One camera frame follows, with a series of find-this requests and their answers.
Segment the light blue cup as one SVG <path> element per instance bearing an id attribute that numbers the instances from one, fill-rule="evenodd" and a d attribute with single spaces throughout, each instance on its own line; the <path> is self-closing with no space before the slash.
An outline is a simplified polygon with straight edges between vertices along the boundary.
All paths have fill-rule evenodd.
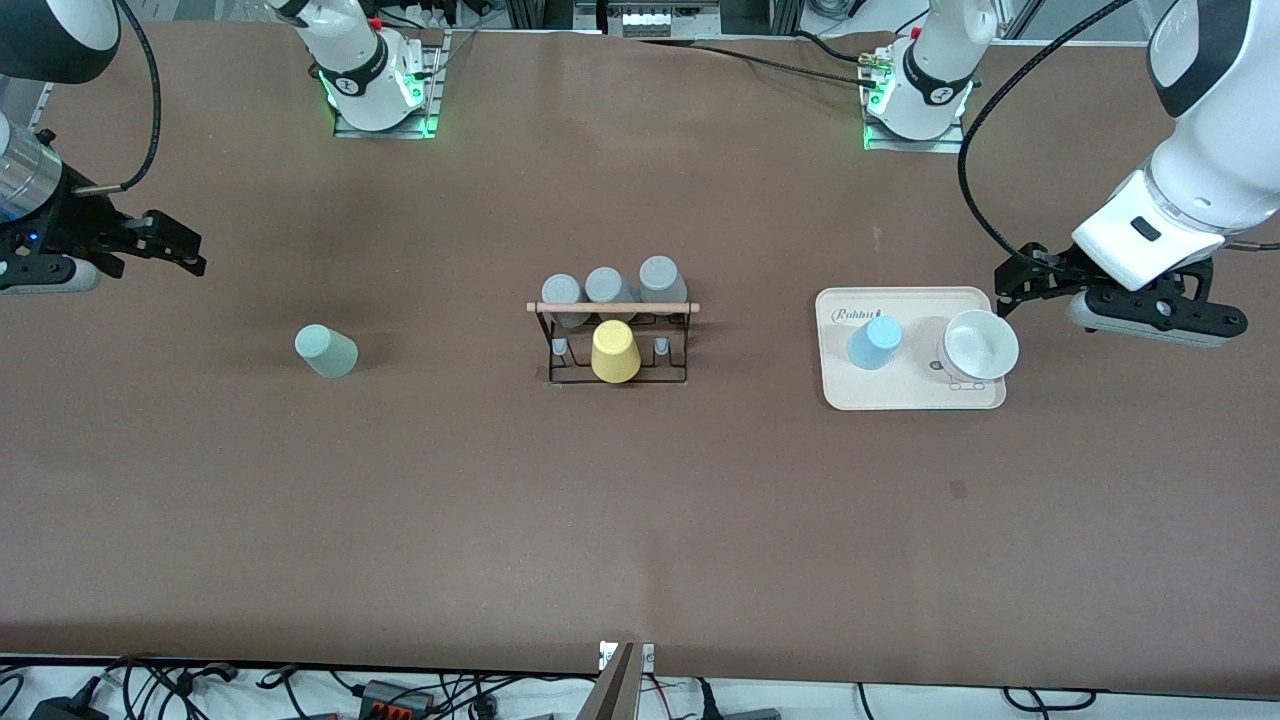
<path id="1" fill-rule="evenodd" d="M 874 316 L 847 340 L 849 361 L 863 370 L 878 372 L 890 364 L 902 343 L 902 327 L 892 316 Z"/>

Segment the pale green cup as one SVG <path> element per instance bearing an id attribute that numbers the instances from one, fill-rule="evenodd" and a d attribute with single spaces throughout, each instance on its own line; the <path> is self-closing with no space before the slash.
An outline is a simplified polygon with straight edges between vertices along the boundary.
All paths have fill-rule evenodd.
<path id="1" fill-rule="evenodd" d="M 358 361 L 356 342 L 323 324 L 301 328 L 294 336 L 294 351 L 326 379 L 348 375 Z"/>

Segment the white bowl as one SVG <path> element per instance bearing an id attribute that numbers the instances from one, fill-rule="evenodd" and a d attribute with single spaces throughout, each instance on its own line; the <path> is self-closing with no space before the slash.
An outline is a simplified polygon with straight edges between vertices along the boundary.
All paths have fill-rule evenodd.
<path id="1" fill-rule="evenodd" d="M 1020 341 L 1005 319 L 974 309 L 946 324 L 938 341 L 938 363 L 955 380 L 988 384 L 1016 366 L 1020 351 Z"/>

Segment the beige rabbit tray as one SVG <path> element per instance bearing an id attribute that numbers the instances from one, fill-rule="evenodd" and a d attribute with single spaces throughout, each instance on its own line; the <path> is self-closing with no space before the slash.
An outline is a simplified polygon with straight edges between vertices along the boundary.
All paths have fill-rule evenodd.
<path id="1" fill-rule="evenodd" d="M 1004 379 L 951 375 L 941 359 L 945 327 L 959 314 L 992 309 L 978 288 L 833 287 L 814 302 L 820 383 L 831 407 L 867 410 L 991 410 L 1006 400 Z M 877 316 L 902 327 L 902 342 L 881 369 L 867 370 L 849 357 L 855 332 Z"/>

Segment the grey cup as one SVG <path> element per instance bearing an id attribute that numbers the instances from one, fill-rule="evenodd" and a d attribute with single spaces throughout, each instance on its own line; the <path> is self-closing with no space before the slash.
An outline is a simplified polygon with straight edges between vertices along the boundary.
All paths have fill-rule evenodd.
<path id="1" fill-rule="evenodd" d="M 588 274 L 584 290 L 593 304 L 635 304 L 639 292 L 627 277 L 613 266 L 599 266 Z"/>
<path id="2" fill-rule="evenodd" d="M 589 297 L 581 283 L 572 275 L 558 273 L 548 277 L 541 286 L 541 304 L 585 304 Z M 548 313 L 549 319 L 566 329 L 584 325 L 590 313 Z"/>
<path id="3" fill-rule="evenodd" d="M 689 288 L 677 264 L 664 255 L 648 258 L 639 268 L 640 295 L 645 304 L 685 304 Z"/>

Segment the yellow cup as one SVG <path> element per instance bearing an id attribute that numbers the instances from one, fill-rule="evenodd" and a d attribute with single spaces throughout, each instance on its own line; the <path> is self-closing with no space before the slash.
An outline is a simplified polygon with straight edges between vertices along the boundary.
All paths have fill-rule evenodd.
<path id="1" fill-rule="evenodd" d="M 605 383 L 630 382 L 641 369 L 643 360 L 632 328 L 620 320 L 600 323 L 591 337 L 590 368 Z"/>

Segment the black power adapter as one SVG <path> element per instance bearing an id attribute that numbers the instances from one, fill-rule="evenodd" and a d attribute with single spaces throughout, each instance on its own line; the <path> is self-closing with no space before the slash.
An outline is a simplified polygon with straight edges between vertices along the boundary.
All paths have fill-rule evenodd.
<path id="1" fill-rule="evenodd" d="M 40 701 L 28 720 L 110 720 L 106 714 L 92 707 L 100 683 L 100 676 L 91 676 L 72 697 Z"/>

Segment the black box with orange buttons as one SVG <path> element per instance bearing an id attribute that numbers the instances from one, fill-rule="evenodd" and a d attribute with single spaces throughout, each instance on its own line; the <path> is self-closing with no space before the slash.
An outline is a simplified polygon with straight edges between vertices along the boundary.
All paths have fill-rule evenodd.
<path id="1" fill-rule="evenodd" d="M 370 680 L 358 687 L 357 720 L 428 720 L 435 708 L 429 691 L 411 691 L 389 682 Z"/>

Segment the aluminium side rail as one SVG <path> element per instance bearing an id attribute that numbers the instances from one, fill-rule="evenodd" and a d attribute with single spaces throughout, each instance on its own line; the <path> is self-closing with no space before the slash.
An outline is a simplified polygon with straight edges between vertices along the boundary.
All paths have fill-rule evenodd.
<path id="1" fill-rule="evenodd" d="M 54 88 L 55 83 L 0 74 L 0 111 L 14 126 L 24 126 L 37 133 Z"/>

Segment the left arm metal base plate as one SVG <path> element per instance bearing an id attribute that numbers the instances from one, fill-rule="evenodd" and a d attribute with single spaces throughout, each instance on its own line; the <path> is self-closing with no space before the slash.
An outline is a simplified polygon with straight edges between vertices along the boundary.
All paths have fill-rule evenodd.
<path id="1" fill-rule="evenodd" d="M 858 77 L 873 83 L 860 90 L 863 147 L 868 151 L 956 154 L 964 135 L 965 102 L 975 88 L 975 78 L 970 77 L 959 88 L 940 88 L 933 97 L 943 102 L 929 105 L 915 86 L 899 78 L 901 55 L 908 45 L 908 38 L 897 38 L 860 58 Z"/>

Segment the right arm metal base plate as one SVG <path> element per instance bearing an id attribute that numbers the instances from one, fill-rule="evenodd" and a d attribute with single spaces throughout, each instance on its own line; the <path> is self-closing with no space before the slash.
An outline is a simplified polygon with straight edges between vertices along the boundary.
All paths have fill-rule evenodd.
<path id="1" fill-rule="evenodd" d="M 443 45 L 425 45 L 417 38 L 390 37 L 392 29 L 381 29 L 387 41 L 388 63 L 379 81 L 393 82 L 397 92 L 367 87 L 364 97 L 347 97 L 324 81 L 326 101 L 334 117 L 333 135 L 337 138 L 399 138 L 425 140 L 436 136 L 445 87 L 445 63 L 451 56 L 451 35 Z M 366 129 L 349 123 L 347 110 L 355 110 L 357 120 L 389 120 L 397 123 L 380 129 Z"/>

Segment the aluminium frame structure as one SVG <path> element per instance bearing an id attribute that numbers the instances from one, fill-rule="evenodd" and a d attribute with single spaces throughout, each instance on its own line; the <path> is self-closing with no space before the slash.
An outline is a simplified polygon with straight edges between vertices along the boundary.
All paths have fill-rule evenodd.
<path id="1" fill-rule="evenodd" d="M 498 0 L 513 29 L 575 31 L 621 38 L 695 40 L 786 36 L 806 0 Z"/>

